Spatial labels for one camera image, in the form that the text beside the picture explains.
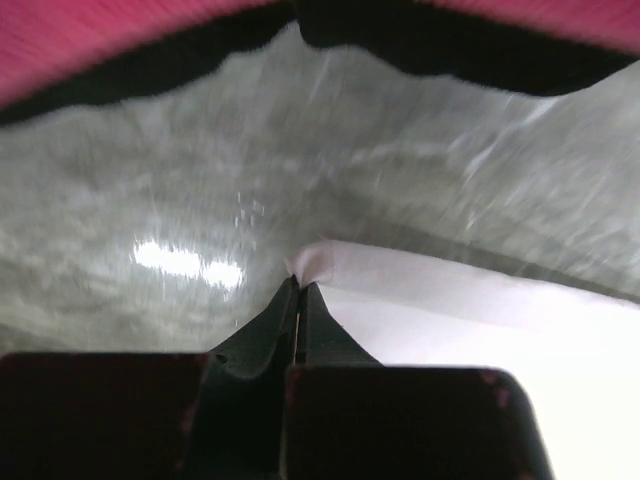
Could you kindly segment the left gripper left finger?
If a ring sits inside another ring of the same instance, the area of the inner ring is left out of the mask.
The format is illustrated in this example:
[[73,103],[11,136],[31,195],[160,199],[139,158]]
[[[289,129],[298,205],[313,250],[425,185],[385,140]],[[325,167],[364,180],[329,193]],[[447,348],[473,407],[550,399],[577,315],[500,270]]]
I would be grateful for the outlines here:
[[277,479],[285,373],[299,287],[286,279],[254,319],[210,351],[192,427],[194,479]]

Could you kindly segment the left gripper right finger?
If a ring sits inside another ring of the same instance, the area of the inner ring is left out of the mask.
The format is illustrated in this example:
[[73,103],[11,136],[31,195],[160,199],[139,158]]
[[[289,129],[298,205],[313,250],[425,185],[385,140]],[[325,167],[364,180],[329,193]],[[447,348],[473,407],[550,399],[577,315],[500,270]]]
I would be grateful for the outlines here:
[[299,298],[295,363],[311,366],[381,366],[330,314],[316,283]]

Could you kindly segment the cream white t shirt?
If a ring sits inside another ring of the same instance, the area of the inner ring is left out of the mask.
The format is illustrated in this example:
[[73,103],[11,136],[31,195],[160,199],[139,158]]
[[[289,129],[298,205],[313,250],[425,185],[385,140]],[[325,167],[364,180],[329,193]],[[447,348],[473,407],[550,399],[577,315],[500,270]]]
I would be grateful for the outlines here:
[[385,365],[498,368],[527,393],[558,479],[639,475],[639,308],[556,283],[321,241],[287,263]]

